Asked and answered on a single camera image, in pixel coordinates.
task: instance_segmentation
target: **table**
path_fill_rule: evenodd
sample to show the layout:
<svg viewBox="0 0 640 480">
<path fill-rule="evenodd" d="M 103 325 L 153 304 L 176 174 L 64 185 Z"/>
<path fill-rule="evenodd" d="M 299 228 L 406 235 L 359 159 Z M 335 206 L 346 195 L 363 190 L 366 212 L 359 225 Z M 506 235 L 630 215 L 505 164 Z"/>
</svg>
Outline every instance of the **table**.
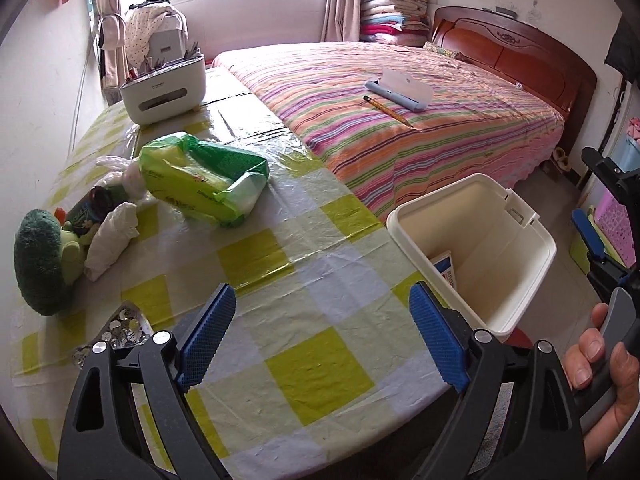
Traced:
<svg viewBox="0 0 640 480">
<path fill-rule="evenodd" d="M 236 317 L 187 400 L 235 480 L 298 478 L 397 429 L 446 389 L 407 309 L 422 279 L 380 222 L 279 119 L 224 69 L 207 73 L 204 105 L 152 127 L 107 108 L 80 140 L 45 208 L 69 210 L 106 170 L 176 131 L 263 155 L 271 177 L 238 228 L 186 219 L 165 203 L 138 215 L 140 236 L 97 282 L 76 283 L 71 311 L 25 304 L 12 325 L 20 432 L 55 468 L 78 370 L 72 349 L 123 300 L 155 330 L 198 309 L 220 282 Z M 171 469 L 142 388 L 136 403 L 155 462 Z"/>
</svg>

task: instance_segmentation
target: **silver screw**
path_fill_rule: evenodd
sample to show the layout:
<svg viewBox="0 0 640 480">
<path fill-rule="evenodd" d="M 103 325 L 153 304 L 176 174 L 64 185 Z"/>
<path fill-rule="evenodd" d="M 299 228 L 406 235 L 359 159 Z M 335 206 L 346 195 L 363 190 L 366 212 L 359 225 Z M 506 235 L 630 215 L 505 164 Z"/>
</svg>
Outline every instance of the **silver screw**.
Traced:
<svg viewBox="0 0 640 480">
<path fill-rule="evenodd" d="M 104 341 L 98 341 L 94 347 L 93 347 L 93 351 L 94 354 L 101 354 L 102 352 L 104 352 L 107 349 L 107 343 L 105 343 Z"/>
<path fill-rule="evenodd" d="M 476 341 L 478 341 L 479 343 L 487 344 L 489 341 L 491 341 L 493 336 L 489 334 L 486 330 L 478 330 L 474 334 L 474 337 L 476 338 Z"/>
<path fill-rule="evenodd" d="M 156 343 L 157 345 L 163 345 L 164 343 L 169 341 L 169 339 L 171 339 L 171 334 L 166 330 L 154 334 L 154 343 Z"/>
<path fill-rule="evenodd" d="M 551 354 L 551 352 L 554 350 L 554 347 L 549 341 L 540 341 L 538 343 L 538 350 L 544 352 L 545 354 Z"/>
</svg>

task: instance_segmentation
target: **pink plastic basket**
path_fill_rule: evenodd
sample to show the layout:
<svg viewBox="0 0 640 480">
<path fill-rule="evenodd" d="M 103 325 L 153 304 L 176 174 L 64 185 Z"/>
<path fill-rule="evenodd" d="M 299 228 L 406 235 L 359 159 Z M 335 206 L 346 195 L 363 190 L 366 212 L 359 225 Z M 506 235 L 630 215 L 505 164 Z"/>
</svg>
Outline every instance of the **pink plastic basket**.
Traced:
<svg viewBox="0 0 640 480">
<path fill-rule="evenodd" d="M 608 190 L 596 208 L 594 219 L 625 265 L 631 267 L 636 262 L 636 252 L 629 216 Z"/>
</svg>

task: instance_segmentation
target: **wooden headboard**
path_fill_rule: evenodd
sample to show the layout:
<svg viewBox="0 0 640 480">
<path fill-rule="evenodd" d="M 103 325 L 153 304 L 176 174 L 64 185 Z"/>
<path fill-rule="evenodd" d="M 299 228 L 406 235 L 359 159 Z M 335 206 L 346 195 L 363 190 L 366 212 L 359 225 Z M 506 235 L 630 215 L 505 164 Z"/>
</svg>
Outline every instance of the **wooden headboard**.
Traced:
<svg viewBox="0 0 640 480">
<path fill-rule="evenodd" d="M 486 10 L 436 10 L 433 43 L 460 51 L 469 63 L 493 72 L 556 108 L 565 118 L 558 143 L 569 153 L 596 89 L 595 72 L 558 40 L 526 23 Z"/>
</svg>

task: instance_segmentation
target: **finger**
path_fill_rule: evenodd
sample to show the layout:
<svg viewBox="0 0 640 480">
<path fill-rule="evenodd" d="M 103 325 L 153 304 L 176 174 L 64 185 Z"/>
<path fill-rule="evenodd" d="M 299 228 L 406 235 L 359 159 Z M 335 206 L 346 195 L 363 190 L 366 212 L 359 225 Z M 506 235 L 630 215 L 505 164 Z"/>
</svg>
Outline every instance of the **finger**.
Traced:
<svg viewBox="0 0 640 480">
<path fill-rule="evenodd" d="M 604 338 L 597 328 L 585 330 L 578 339 L 578 346 L 590 363 L 604 356 Z"/>
<path fill-rule="evenodd" d="M 638 406 L 638 359 L 618 343 L 611 354 L 610 374 L 617 388 L 616 402 L 584 437 L 587 462 L 602 456 L 629 421 Z"/>
<path fill-rule="evenodd" d="M 566 351 L 562 358 L 562 368 L 572 389 L 581 390 L 591 383 L 591 365 L 578 345 L 573 345 Z"/>
<path fill-rule="evenodd" d="M 599 303 L 593 307 L 591 311 L 591 322 L 594 327 L 600 328 L 604 323 L 605 318 L 607 317 L 607 312 L 609 311 L 609 305 L 606 303 Z"/>
</svg>

